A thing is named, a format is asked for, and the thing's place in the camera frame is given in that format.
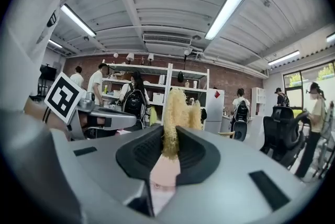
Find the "refrigerator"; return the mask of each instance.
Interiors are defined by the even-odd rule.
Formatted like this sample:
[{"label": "refrigerator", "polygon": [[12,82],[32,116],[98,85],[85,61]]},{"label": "refrigerator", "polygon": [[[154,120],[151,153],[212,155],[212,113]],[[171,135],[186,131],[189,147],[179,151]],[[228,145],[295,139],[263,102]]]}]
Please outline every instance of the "refrigerator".
[{"label": "refrigerator", "polygon": [[224,113],[225,91],[219,89],[208,89],[206,95],[205,131],[217,134],[220,132],[222,115]]}]

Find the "white t-shirt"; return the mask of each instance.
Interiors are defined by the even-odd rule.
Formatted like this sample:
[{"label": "white t-shirt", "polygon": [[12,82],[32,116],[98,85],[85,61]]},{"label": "white t-shirt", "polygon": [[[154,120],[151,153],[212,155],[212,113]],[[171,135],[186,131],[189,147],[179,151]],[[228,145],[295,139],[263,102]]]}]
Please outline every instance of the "white t-shirt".
[{"label": "white t-shirt", "polygon": [[318,122],[316,125],[313,125],[313,123],[311,122],[312,132],[320,133],[323,127],[323,121],[326,119],[326,105],[325,105],[325,101],[323,98],[317,99],[311,114],[321,116],[320,122]]},{"label": "white t-shirt", "polygon": [[[122,86],[120,95],[125,96],[129,91],[131,91],[131,88],[130,88],[129,84],[124,84],[124,85]],[[146,99],[147,103],[149,104],[150,99],[149,99],[149,97],[148,97],[148,94],[147,94],[147,90],[146,90],[146,89],[144,89],[144,98]]]},{"label": "white t-shirt", "polygon": [[78,85],[79,87],[82,87],[82,84],[84,82],[84,78],[79,73],[75,73],[75,74],[71,75],[70,79],[72,81],[74,81],[74,83],[76,85]]},{"label": "white t-shirt", "polygon": [[22,111],[37,95],[48,40],[60,0],[12,0],[0,27],[0,108]]},{"label": "white t-shirt", "polygon": [[232,102],[232,104],[234,105],[234,110],[237,109],[238,105],[239,105],[239,104],[241,103],[241,101],[243,101],[243,100],[245,101],[245,104],[247,105],[248,109],[250,108],[250,102],[249,102],[246,98],[240,96],[240,97],[238,97],[238,98],[235,98],[234,101]]},{"label": "white t-shirt", "polygon": [[[98,90],[100,95],[103,93],[103,74],[101,71],[97,70],[95,73],[90,78],[90,81],[88,82],[88,87],[87,87],[87,92],[92,92],[94,93],[93,86],[94,84],[98,84]],[[95,104],[99,105],[100,101],[98,98],[95,98]]]}]

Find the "white ceiling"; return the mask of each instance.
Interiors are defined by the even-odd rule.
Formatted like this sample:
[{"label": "white ceiling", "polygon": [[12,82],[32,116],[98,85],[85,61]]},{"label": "white ceiling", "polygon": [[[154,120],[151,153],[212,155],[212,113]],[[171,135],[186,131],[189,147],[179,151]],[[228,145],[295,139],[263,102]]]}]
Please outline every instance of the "white ceiling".
[{"label": "white ceiling", "polygon": [[335,31],[326,0],[244,0],[216,39],[204,39],[225,0],[62,0],[96,33],[83,33],[65,14],[52,38],[67,55],[141,51],[181,55],[175,44],[144,43],[143,33],[192,38],[205,56],[245,65],[257,71],[295,50],[306,57],[325,49],[326,36]]}]

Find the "brick wall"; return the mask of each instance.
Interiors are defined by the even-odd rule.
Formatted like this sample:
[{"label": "brick wall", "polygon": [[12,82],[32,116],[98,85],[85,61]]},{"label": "brick wall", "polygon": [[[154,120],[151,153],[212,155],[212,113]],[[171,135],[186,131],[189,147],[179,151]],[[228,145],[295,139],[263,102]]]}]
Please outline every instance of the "brick wall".
[{"label": "brick wall", "polygon": [[[134,65],[140,65],[141,63],[141,55],[136,55],[135,60],[131,63]],[[97,71],[98,65],[105,59],[106,63],[123,63],[126,62],[126,55],[119,55],[117,59],[113,57],[113,55],[97,55],[91,57],[79,57],[79,58],[70,58],[67,59],[64,65],[63,72],[67,76],[71,76],[75,72],[76,66],[81,66],[82,76],[84,78],[83,87],[87,88],[88,81],[90,80],[91,75]],[[147,57],[144,56],[145,65],[148,64]],[[168,63],[172,63],[175,69],[184,69],[184,60],[182,59],[174,59],[174,58],[164,58],[155,56],[154,61],[152,62],[153,66],[158,67],[168,67]],[[218,89],[225,90],[225,108],[227,111],[231,111],[233,109],[232,101],[237,97],[236,92],[238,88],[243,88],[245,91],[245,97],[251,101],[251,88],[260,87],[263,88],[263,80],[260,78],[253,77],[251,75],[247,75],[242,72],[238,72],[235,70],[201,63],[197,61],[186,61],[186,70],[190,71],[198,71],[198,72],[206,72],[209,69],[209,87],[216,87]],[[173,80],[172,85],[178,85],[177,81]]]}]

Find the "black hair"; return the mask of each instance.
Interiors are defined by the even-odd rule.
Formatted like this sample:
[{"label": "black hair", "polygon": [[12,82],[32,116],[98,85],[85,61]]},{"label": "black hair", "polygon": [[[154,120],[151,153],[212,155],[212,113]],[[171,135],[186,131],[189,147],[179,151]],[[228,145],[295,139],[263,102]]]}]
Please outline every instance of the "black hair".
[{"label": "black hair", "polygon": [[104,66],[107,66],[107,64],[106,64],[106,63],[101,63],[101,64],[99,64],[99,70],[100,70],[101,68],[103,68]]},{"label": "black hair", "polygon": [[143,96],[145,96],[144,83],[143,83],[143,79],[141,77],[141,73],[139,71],[135,71],[135,72],[132,73],[131,77],[134,78],[135,89],[140,90],[142,92]]},{"label": "black hair", "polygon": [[80,66],[77,66],[77,67],[75,68],[75,71],[76,71],[77,73],[82,73],[82,68],[81,68]]},{"label": "black hair", "polygon": [[326,100],[325,94],[323,93],[323,91],[321,90],[320,86],[316,82],[312,82],[312,84],[310,85],[309,91],[312,91],[313,89],[316,89],[316,92],[318,94],[320,94],[323,97],[324,100]]},{"label": "black hair", "polygon": [[239,89],[237,90],[237,94],[238,94],[239,96],[244,96],[244,89],[243,89],[243,88],[239,88]]}]

